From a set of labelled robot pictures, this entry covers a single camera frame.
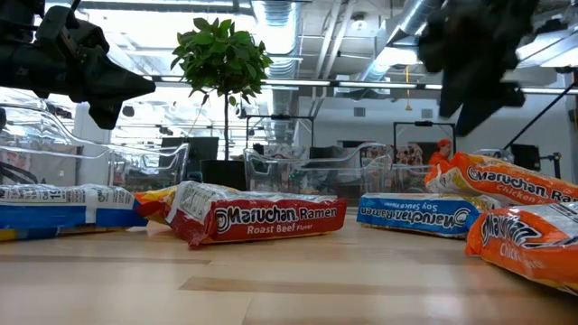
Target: potted plant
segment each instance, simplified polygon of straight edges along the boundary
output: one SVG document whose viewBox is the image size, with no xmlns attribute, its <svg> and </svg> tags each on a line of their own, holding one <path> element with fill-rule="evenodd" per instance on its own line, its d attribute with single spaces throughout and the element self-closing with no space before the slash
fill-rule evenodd
<svg viewBox="0 0 578 325">
<path fill-rule="evenodd" d="M 265 69 L 273 61 L 266 56 L 263 42 L 256 45 L 252 35 L 247 31 L 236 31 L 231 20 L 220 22 L 215 19 L 209 23 L 204 18 L 195 18 L 193 22 L 198 31 L 177 34 L 179 45 L 172 53 L 176 58 L 171 70 L 179 64 L 184 71 L 182 80 L 192 88 L 189 96 L 197 91 L 204 94 L 202 105 L 213 91 L 224 97 L 227 162 L 228 106 L 237 104 L 235 95 L 249 103 L 249 97 L 260 94 L 266 78 Z"/>
</svg>

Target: maruchan logo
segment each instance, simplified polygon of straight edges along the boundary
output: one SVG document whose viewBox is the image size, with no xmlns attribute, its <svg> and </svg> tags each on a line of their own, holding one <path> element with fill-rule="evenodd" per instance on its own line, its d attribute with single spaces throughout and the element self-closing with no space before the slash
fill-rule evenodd
<svg viewBox="0 0 578 325">
<path fill-rule="evenodd" d="M 468 167 L 468 177 L 472 181 L 492 181 L 508 185 L 516 190 L 523 190 L 527 193 L 538 195 L 542 198 L 547 198 L 547 188 L 532 184 L 522 178 L 512 177 L 500 172 L 482 172 Z"/>
<path fill-rule="evenodd" d="M 241 209 L 228 207 L 215 209 L 217 232 L 226 233 L 234 225 L 274 224 L 298 221 L 295 209 L 272 208 Z"/>
<path fill-rule="evenodd" d="M 481 224 L 481 241 L 484 246 L 490 238 L 504 239 L 524 248 L 536 248 L 528 239 L 540 238 L 542 234 L 518 217 L 499 217 L 489 213 Z"/>
<path fill-rule="evenodd" d="M 470 210 L 461 208 L 453 214 L 432 213 L 412 210 L 394 210 L 394 209 L 373 209 L 362 207 L 359 209 L 362 215 L 385 218 L 387 220 L 405 221 L 410 225 L 423 224 L 428 226 L 441 226 L 443 228 L 459 228 L 465 225 Z"/>
</svg>

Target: desk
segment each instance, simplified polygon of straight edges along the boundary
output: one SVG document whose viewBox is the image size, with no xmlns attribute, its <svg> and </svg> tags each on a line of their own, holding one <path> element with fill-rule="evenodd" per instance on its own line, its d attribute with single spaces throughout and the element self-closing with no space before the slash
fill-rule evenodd
<svg viewBox="0 0 578 325">
<path fill-rule="evenodd" d="M 578 299 L 463 253 L 360 227 L 191 251 L 171 230 L 0 244 L 0 324 L 578 324 Z"/>
</svg>

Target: ceiling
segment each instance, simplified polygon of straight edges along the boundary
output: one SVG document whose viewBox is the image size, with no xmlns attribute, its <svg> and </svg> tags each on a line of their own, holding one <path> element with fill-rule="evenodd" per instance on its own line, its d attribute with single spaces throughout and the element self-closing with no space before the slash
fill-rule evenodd
<svg viewBox="0 0 578 325">
<path fill-rule="evenodd" d="M 270 28 L 268 22 L 258 21 L 256 17 L 262 3 L 249 0 L 225 1 L 225 0 L 85 0 L 82 1 L 78 18 L 89 20 L 100 26 L 111 46 L 109 57 L 115 63 L 143 75 L 157 76 L 180 76 L 179 68 L 170 70 L 173 59 L 172 49 L 176 46 L 176 33 L 184 33 L 193 28 L 192 20 L 195 17 L 205 17 L 212 21 L 215 18 L 234 19 L 237 29 L 244 29 L 253 33 L 257 41 L 264 40 L 266 47 L 272 51 L 275 62 L 295 61 L 296 70 L 290 78 L 318 79 L 325 74 L 328 79 L 355 79 L 368 65 L 379 55 L 383 46 L 380 38 L 383 33 L 388 33 L 392 22 L 396 22 L 404 10 L 404 0 L 314 0 L 295 2 L 293 8 L 298 24 L 295 26 L 295 48 L 290 53 L 282 53 L 284 45 L 290 40 L 286 34 L 280 33 L 281 29 Z M 69 5 L 70 0 L 46 0 L 47 7 L 52 5 Z M 545 0 L 540 6 L 540 13 L 545 16 L 563 14 L 569 1 Z M 329 49 L 322 56 L 324 65 L 318 66 L 320 55 L 323 53 L 324 38 L 331 30 L 331 23 L 335 22 L 332 33 L 332 42 Z M 364 28 L 356 29 L 357 25 L 365 25 Z M 548 47 L 561 39 L 578 37 L 574 35 L 574 29 L 569 30 L 560 38 L 547 38 L 542 43 L 534 44 L 526 48 L 528 58 L 540 59 L 539 65 L 556 67 L 564 65 L 578 65 L 578 56 L 564 54 L 575 53 L 578 40 L 567 42 L 564 51 L 545 55 Z M 335 49 L 334 62 L 331 62 L 331 49 Z M 397 63 L 407 63 L 412 52 L 402 52 L 400 55 L 388 55 L 390 62 L 385 78 L 399 82 L 439 82 L 439 76 L 426 76 L 420 64 L 410 64 L 397 67 Z M 512 79 L 521 79 L 528 84 L 547 85 L 551 82 L 552 70 L 545 68 L 532 68 L 528 63 L 528 70 L 520 70 L 511 75 Z M 285 112 L 298 114 L 307 112 L 303 105 L 311 105 L 312 101 L 295 100 L 299 96 L 311 97 L 311 89 L 300 89 L 299 92 L 280 89 L 268 89 L 259 96 L 251 106 L 247 106 L 248 114 L 269 115 L 272 113 Z M 126 102 L 126 105 L 135 109 L 135 116 L 121 116 L 118 124 L 120 130 L 115 130 L 114 141 L 118 143 L 136 144 L 148 142 L 160 143 L 163 136 L 158 132 L 158 125 L 168 125 L 177 135 L 213 135 L 221 133 L 224 113 L 222 98 L 212 97 L 208 104 L 201 107 L 202 98 L 199 96 L 189 97 L 190 90 L 171 83 L 163 83 L 157 87 L 157 91 L 145 97 L 135 98 Z M 5 90 L 4 100 L 34 100 L 31 92 Z M 387 97 L 394 97 L 395 93 L 387 93 Z M 424 98 L 435 98 L 435 92 L 424 94 Z M 59 106 L 73 111 L 75 105 L 66 97 L 51 96 L 49 100 Z M 343 98 L 332 98 L 332 106 L 336 100 L 351 101 L 347 95 Z M 236 147 L 240 150 L 245 146 L 245 120 L 232 117 L 233 139 Z M 291 124 L 278 122 L 258 123 L 251 120 L 256 134 L 251 137 L 252 142 L 281 141 L 290 142 L 294 127 Z"/>
</svg>

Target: ramen package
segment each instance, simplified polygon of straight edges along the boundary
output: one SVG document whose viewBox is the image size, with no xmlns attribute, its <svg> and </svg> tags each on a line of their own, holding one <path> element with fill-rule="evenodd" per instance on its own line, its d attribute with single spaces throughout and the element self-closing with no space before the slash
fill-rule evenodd
<svg viewBox="0 0 578 325">
<path fill-rule="evenodd" d="M 532 172 L 499 159 L 457 153 L 425 176 L 434 193 L 486 194 L 512 205 L 536 205 L 578 200 L 578 186 Z"/>
<path fill-rule="evenodd" d="M 118 187 L 0 185 L 0 240 L 37 239 L 146 226 Z"/>
<path fill-rule="evenodd" d="M 465 238 L 483 211 L 501 206 L 499 201 L 486 196 L 371 193 L 359 201 L 358 222 L 373 228 Z"/>
<path fill-rule="evenodd" d="M 578 294 L 578 203 L 484 213 L 470 230 L 466 254 Z"/>
<path fill-rule="evenodd" d="M 346 209 L 345 200 L 333 197 L 244 192 L 184 181 L 160 204 L 148 202 L 138 211 L 145 218 L 162 215 L 179 237 L 195 247 L 337 231 L 343 227 Z"/>
</svg>

